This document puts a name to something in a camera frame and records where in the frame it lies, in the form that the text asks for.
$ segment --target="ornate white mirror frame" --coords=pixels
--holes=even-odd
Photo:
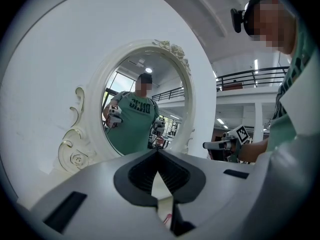
[[[100,64],[87,86],[75,88],[78,104],[71,105],[74,124],[62,138],[54,167],[73,175],[88,165],[121,155],[106,137],[102,124],[102,98],[108,79],[125,59],[137,53],[156,52],[167,58],[179,74],[184,87],[184,115],[174,140],[167,149],[177,152],[188,150],[187,144],[195,119],[195,88],[188,59],[181,47],[168,40],[137,40],[109,54]]]

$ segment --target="white column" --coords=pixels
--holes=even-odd
[[[253,143],[260,142],[264,138],[264,126],[262,120],[262,103],[256,102],[255,107],[255,124],[253,132]]]

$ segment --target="mirror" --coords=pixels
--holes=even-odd
[[[174,141],[185,113],[185,88],[175,66],[160,52],[139,52],[107,80],[101,122],[120,155],[166,149]]]

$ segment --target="decorative scroll carving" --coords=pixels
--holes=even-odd
[[[188,151],[189,151],[189,141],[190,140],[193,140],[194,138],[189,138],[188,140],[187,140],[187,142],[186,142],[186,144],[185,144],[185,146],[184,146],[184,150],[182,151],[184,154],[188,154]]]
[[[75,174],[81,169],[94,163],[96,152],[91,148],[90,140],[81,127],[82,114],[84,112],[85,92],[82,87],[77,87],[75,94],[79,99],[79,105],[70,107],[75,114],[75,122],[64,137],[58,149],[58,158],[55,167]]]
[[[160,40],[154,40],[154,42],[152,42],[154,45],[159,46],[161,48],[164,48],[166,50],[168,50],[169,52],[171,52],[174,56],[176,56],[181,62],[182,64],[185,66],[185,68],[188,71],[188,74],[191,76],[191,70],[190,70],[190,66],[189,66],[189,62],[187,58],[184,58],[185,56],[185,52],[184,50],[176,45],[176,44],[172,44],[170,45],[170,41],[165,40],[165,41],[160,41]]]

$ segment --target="white wall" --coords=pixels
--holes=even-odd
[[[161,94],[172,89],[178,88],[181,86],[181,78],[178,75],[176,70],[171,70],[169,73],[161,80],[159,87],[153,86],[151,95]]]
[[[163,0],[67,0],[20,42],[0,90],[1,159],[19,197],[52,170],[73,122],[69,107],[77,102],[76,87],[88,84],[114,49],[141,39],[170,40],[183,48],[195,106],[205,108],[196,112],[189,153],[206,157],[202,143],[211,140],[216,97],[204,93],[214,94],[216,86],[208,58],[185,21]]]

